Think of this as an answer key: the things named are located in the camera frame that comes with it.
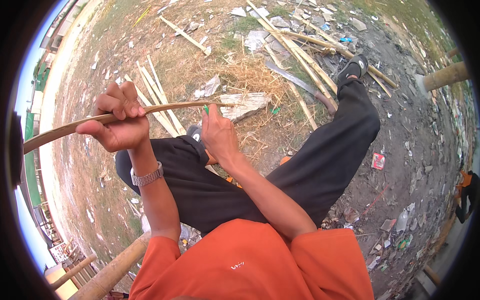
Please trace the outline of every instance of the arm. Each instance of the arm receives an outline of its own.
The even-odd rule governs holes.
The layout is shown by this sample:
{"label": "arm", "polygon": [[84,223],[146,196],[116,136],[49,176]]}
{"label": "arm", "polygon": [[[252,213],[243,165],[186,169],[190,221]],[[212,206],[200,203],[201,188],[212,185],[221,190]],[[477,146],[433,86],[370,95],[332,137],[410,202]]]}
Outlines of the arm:
{"label": "arm", "polygon": [[215,104],[204,111],[202,140],[209,153],[234,177],[270,224],[290,240],[317,227],[295,201],[270,183],[238,150],[237,135],[229,119],[217,115]]}
{"label": "arm", "polygon": [[[92,135],[109,152],[127,149],[136,176],[155,171],[158,164],[148,135],[149,123],[145,110],[137,101],[133,83],[124,82],[120,87],[112,83],[105,94],[98,96],[94,115],[107,112],[113,112],[119,121],[107,125],[88,121],[78,125],[76,132]],[[139,188],[152,237],[164,236],[177,242],[180,237],[179,214],[165,179],[157,179]]]}

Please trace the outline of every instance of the orange t-shirt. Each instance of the orange t-shirt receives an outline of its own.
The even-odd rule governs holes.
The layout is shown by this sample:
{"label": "orange t-shirt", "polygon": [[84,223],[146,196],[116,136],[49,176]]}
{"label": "orange t-shirt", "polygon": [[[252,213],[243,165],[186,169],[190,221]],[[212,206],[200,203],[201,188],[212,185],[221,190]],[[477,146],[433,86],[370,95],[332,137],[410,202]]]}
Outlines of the orange t-shirt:
{"label": "orange t-shirt", "polygon": [[290,248],[269,224],[224,223],[184,255],[176,241],[153,237],[131,300],[373,299],[360,247],[350,229],[296,237]]}

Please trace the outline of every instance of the plastic bag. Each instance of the plastic bag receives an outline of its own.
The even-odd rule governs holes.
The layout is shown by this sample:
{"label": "plastic bag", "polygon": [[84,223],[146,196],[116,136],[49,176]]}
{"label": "plastic bag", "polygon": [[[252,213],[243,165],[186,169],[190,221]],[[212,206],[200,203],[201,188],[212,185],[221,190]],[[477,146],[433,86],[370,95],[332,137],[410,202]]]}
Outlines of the plastic bag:
{"label": "plastic bag", "polygon": [[408,212],[404,209],[396,220],[396,231],[405,231],[407,228]]}

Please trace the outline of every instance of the leg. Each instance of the leg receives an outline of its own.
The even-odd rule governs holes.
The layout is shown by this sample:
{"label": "leg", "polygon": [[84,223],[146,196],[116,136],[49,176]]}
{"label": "leg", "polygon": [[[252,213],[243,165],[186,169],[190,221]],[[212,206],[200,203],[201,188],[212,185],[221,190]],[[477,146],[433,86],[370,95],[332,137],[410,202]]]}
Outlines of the leg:
{"label": "leg", "polygon": [[315,130],[292,159],[267,176],[300,204],[318,227],[380,130],[378,112],[361,80],[344,80],[337,97],[334,120]]}
{"label": "leg", "polygon": [[[208,155],[193,138],[184,135],[151,140],[151,143],[155,157],[162,162],[181,222],[202,233],[236,218],[266,222],[243,189],[205,169]],[[140,194],[132,184],[132,163],[127,151],[117,153],[116,165],[120,178]]]}

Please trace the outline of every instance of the metal watch band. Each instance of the metal watch band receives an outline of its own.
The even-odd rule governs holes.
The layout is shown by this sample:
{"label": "metal watch band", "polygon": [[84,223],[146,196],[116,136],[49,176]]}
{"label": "metal watch band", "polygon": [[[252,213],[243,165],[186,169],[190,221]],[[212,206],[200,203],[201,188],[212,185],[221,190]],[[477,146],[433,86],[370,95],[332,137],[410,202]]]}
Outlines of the metal watch band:
{"label": "metal watch band", "polygon": [[162,163],[157,161],[158,168],[150,174],[145,176],[135,176],[133,173],[133,168],[130,170],[130,175],[132,176],[132,183],[136,186],[145,186],[154,182],[155,180],[163,177],[163,168]]}

